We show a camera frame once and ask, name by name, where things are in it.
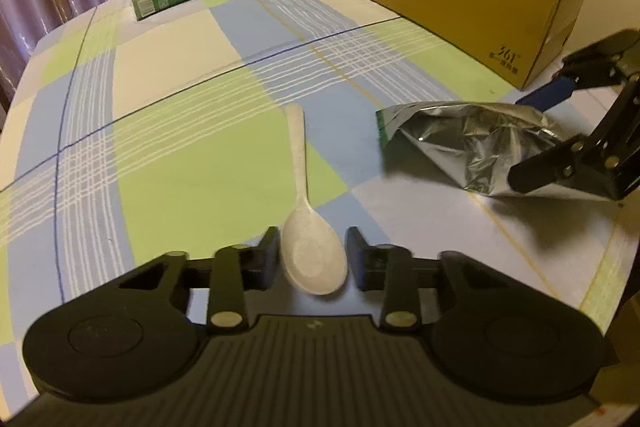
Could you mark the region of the white plastic spoon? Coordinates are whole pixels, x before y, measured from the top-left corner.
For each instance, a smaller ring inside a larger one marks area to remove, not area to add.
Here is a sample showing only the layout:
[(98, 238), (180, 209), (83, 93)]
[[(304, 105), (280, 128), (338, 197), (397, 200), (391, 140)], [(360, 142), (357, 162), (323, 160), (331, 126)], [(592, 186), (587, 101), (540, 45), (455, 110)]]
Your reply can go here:
[(288, 280), (301, 291), (325, 296), (338, 291), (347, 277), (347, 259), (334, 228), (308, 199), (306, 134), (303, 109), (288, 105), (288, 123), (295, 204), (281, 232), (281, 259)]

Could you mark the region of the silver foil bag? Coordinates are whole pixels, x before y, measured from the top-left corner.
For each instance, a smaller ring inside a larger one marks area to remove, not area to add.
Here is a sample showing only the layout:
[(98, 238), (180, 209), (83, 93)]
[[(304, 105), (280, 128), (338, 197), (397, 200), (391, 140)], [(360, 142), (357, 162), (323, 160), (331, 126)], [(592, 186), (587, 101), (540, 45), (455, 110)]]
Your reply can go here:
[(538, 109), (509, 103), (412, 102), (376, 112), (387, 145), (403, 135), (463, 190), (515, 196), (511, 167), (551, 150), (570, 135)]

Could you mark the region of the checked tablecloth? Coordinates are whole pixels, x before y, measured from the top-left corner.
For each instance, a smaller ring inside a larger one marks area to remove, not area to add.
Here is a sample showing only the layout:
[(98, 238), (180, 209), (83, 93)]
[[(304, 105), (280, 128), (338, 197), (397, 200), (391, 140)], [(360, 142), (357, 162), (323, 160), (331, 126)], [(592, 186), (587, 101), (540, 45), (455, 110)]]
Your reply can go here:
[(376, 114), (518, 91), (368, 0), (193, 0), (136, 20), (111, 0), (43, 37), (1, 133), (1, 414), (35, 395), (41, 314), (167, 251), (254, 243), (294, 202), (283, 109), (305, 113), (309, 195), (337, 233), (462, 251), (611, 324), (639, 201), (461, 190)]

